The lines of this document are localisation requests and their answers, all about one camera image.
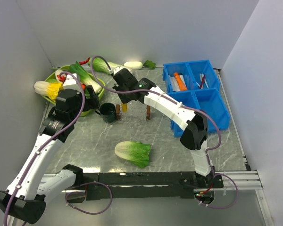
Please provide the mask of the clear acrylic holder brown ends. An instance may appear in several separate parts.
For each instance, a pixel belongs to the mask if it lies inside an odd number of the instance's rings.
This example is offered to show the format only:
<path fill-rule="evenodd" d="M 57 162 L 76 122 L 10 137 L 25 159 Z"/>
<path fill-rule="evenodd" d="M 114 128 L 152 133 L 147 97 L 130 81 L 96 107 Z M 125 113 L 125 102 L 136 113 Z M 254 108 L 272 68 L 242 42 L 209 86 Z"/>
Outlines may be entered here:
<path fill-rule="evenodd" d="M 128 111 L 127 104 L 116 104 L 116 117 L 119 121 L 149 121 L 151 118 L 150 106 L 146 106 L 144 111 Z"/>

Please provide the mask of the dark green mug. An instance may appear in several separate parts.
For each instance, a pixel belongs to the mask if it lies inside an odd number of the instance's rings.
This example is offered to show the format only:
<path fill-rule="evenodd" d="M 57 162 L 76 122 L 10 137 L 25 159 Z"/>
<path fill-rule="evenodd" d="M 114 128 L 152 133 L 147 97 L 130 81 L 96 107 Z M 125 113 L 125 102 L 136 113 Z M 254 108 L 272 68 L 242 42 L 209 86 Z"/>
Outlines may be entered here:
<path fill-rule="evenodd" d="M 100 115 L 106 123 L 112 123 L 117 119 L 116 106 L 113 103 L 103 103 L 95 113 Z"/>

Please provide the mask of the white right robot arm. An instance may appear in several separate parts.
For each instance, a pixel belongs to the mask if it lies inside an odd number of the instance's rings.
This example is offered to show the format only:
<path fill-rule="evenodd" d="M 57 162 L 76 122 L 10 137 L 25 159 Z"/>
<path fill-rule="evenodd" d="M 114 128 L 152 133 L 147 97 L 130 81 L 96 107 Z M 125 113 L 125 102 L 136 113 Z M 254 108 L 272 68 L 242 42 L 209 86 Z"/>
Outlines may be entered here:
<path fill-rule="evenodd" d="M 216 177 L 212 161 L 208 152 L 221 145 L 221 133 L 213 119 L 204 111 L 187 107 L 171 98 L 158 85 L 147 78 L 137 80 L 124 67 L 112 70 L 112 77 L 116 82 L 113 87 L 122 102 L 139 101 L 153 107 L 174 121 L 182 130 L 181 144 L 191 151 L 197 184 L 208 187 Z M 207 145 L 208 121 L 211 121 L 218 133 L 218 144 L 212 148 Z"/>

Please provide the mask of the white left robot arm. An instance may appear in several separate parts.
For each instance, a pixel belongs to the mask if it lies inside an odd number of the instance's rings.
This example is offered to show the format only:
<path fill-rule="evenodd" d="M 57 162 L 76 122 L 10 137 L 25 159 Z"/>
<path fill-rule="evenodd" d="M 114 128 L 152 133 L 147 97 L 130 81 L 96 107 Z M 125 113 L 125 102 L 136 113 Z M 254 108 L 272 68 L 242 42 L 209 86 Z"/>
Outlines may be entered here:
<path fill-rule="evenodd" d="M 34 148 L 24 166 L 7 187 L 0 190 L 0 209 L 12 216 L 34 224 L 42 216 L 46 205 L 61 191 L 83 186 L 83 169 L 68 164 L 44 185 L 41 179 L 55 156 L 74 130 L 74 124 L 85 110 L 99 108 L 99 97 L 92 86 L 87 86 L 87 96 L 74 89 L 59 91 L 56 105 L 42 122 Z"/>

